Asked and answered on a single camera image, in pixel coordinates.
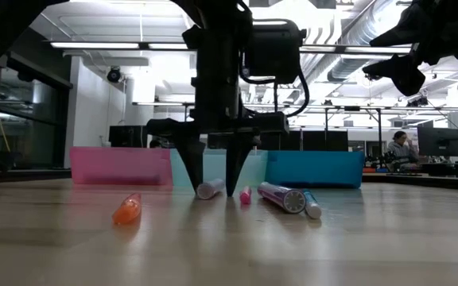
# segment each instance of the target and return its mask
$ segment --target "person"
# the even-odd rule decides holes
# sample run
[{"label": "person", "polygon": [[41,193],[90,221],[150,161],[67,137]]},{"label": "person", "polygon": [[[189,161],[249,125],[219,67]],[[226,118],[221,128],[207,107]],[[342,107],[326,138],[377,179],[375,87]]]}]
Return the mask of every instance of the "person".
[{"label": "person", "polygon": [[395,133],[394,141],[388,144],[387,152],[393,153],[396,158],[393,161],[393,169],[413,168],[418,162],[418,151],[404,131]]},{"label": "person", "polygon": [[162,148],[162,144],[160,144],[159,140],[152,140],[149,143],[150,148]]}]

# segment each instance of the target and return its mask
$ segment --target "blue marker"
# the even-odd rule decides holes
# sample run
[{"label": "blue marker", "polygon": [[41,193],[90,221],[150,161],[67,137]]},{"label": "blue marker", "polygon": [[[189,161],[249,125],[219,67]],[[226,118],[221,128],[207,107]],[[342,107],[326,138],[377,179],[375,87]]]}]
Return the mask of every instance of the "blue marker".
[{"label": "blue marker", "polygon": [[309,190],[303,190],[305,199],[307,200],[307,205],[305,206],[305,213],[314,219],[319,219],[321,217],[321,208],[317,203],[316,199]]}]

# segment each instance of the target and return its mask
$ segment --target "security camera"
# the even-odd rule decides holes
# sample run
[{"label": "security camera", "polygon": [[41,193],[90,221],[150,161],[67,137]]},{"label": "security camera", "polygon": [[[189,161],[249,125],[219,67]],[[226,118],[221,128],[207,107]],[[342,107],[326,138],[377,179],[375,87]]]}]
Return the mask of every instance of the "security camera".
[{"label": "security camera", "polygon": [[112,83],[121,83],[123,81],[123,76],[119,69],[120,67],[111,67],[111,70],[107,73],[107,80]]}]

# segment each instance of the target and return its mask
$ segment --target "ventilation duct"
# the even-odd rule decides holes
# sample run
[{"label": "ventilation duct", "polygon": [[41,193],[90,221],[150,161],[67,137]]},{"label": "ventilation duct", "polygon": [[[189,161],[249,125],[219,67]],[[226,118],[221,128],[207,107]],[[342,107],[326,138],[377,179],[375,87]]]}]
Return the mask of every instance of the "ventilation duct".
[{"label": "ventilation duct", "polygon": [[[401,11],[405,9],[404,6],[397,6],[396,2],[397,0],[376,0],[355,25],[337,41],[337,44],[369,45],[372,39],[393,28],[398,23]],[[325,74],[328,81],[341,83],[369,60],[326,55],[318,63],[309,79],[317,80]]]}]

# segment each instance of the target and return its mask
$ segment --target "orange marker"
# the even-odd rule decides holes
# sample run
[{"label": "orange marker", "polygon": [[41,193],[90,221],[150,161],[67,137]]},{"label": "orange marker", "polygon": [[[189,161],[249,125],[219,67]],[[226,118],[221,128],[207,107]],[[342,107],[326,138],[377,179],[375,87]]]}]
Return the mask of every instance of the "orange marker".
[{"label": "orange marker", "polygon": [[126,198],[119,209],[112,215],[115,224],[127,224],[141,215],[141,194],[133,194]]}]

